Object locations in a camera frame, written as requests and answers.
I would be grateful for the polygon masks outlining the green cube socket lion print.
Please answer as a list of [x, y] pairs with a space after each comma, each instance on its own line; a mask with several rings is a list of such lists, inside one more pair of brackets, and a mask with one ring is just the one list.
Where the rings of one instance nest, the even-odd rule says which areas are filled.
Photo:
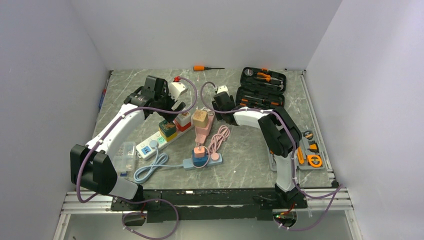
[[164, 138], [169, 138], [177, 132], [176, 125], [171, 121], [167, 122], [166, 120], [161, 121], [158, 124], [159, 132]]

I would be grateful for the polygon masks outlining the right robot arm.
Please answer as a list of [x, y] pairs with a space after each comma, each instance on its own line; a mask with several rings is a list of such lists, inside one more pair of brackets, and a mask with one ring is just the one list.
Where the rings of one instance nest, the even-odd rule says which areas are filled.
[[267, 148], [277, 159], [275, 200], [282, 207], [289, 207], [299, 196], [296, 176], [295, 153], [302, 133], [284, 107], [258, 109], [235, 105], [225, 91], [215, 94], [213, 111], [218, 120], [235, 126], [250, 126], [261, 130]]

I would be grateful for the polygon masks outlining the white cube socket tiger print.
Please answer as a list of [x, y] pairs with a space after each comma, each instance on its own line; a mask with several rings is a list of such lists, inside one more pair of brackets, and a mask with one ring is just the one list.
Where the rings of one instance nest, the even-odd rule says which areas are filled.
[[180, 113], [177, 115], [175, 120], [177, 120], [180, 125], [184, 126], [187, 123], [191, 122], [191, 113], [188, 111], [184, 113]]

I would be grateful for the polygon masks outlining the pink round plug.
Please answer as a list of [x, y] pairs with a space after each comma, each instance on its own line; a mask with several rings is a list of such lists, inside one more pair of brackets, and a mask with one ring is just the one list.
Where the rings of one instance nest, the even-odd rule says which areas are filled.
[[220, 159], [220, 154], [217, 153], [217, 152], [213, 152], [213, 153], [210, 154], [209, 158], [212, 161], [218, 161]]

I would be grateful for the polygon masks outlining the light blue power strip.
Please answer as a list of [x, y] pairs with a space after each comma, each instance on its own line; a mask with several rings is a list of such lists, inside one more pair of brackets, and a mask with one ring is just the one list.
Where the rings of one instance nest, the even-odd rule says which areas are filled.
[[184, 159], [182, 164], [185, 170], [199, 169], [223, 163], [222, 155], [220, 153], [213, 153], [211, 157], [205, 155], [204, 157], [192, 157]]

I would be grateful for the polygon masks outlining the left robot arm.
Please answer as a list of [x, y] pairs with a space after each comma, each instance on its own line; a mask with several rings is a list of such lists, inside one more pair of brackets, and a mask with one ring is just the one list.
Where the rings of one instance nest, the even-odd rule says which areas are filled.
[[77, 198], [83, 199], [81, 189], [93, 191], [95, 195], [124, 199], [131, 210], [144, 203], [143, 186], [119, 176], [112, 158], [123, 142], [151, 114], [157, 113], [171, 123], [179, 114], [190, 110], [178, 98], [187, 92], [183, 78], [177, 76], [172, 82], [163, 78], [147, 76], [144, 85], [130, 93], [115, 117], [92, 140], [84, 145], [75, 144], [70, 150], [70, 177], [76, 186]]

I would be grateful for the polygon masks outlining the light blue round plug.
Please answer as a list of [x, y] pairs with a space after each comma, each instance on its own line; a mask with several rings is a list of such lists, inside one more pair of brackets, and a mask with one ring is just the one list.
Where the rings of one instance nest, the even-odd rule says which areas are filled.
[[156, 140], [151, 140], [150, 142], [149, 142], [149, 146], [150, 146], [150, 148], [152, 148], [152, 149], [156, 149], [157, 147], [158, 147], [158, 142], [156, 141]]

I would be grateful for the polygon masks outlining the white power strip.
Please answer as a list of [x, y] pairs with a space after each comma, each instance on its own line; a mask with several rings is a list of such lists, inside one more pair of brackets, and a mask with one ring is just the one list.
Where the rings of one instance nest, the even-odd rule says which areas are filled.
[[137, 156], [142, 160], [148, 160], [155, 155], [155, 149], [162, 150], [193, 128], [194, 126], [192, 124], [190, 124], [184, 131], [180, 131], [177, 128], [175, 135], [171, 136], [170, 139], [165, 138], [161, 135], [160, 131], [157, 131], [135, 146]]

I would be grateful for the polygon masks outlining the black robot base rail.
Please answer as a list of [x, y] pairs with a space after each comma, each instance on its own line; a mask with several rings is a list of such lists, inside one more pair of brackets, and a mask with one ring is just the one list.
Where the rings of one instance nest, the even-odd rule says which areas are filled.
[[117, 197], [110, 209], [114, 212], [145, 211], [148, 223], [179, 219], [271, 221], [278, 211], [303, 210], [306, 197], [294, 191], [283, 193], [275, 187], [145, 190], [144, 203], [129, 203]]

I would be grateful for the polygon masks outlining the dark blue cube socket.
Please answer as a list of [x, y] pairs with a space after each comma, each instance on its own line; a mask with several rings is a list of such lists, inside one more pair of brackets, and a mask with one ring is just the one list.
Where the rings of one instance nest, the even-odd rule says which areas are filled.
[[193, 153], [193, 151], [194, 150], [192, 150], [192, 164], [193, 164], [193, 166], [195, 167], [195, 168], [203, 168], [203, 167], [205, 167], [207, 164], [208, 164], [208, 162], [209, 162], [209, 159], [210, 159], [210, 153], [209, 153], [209, 150], [205, 147], [205, 146], [203, 146], [204, 148], [205, 148], [205, 150], [206, 150], [206, 154], [205, 154], [205, 156], [204, 157], [202, 157], [202, 158], [196, 158], [196, 157], [194, 157], [194, 153]]

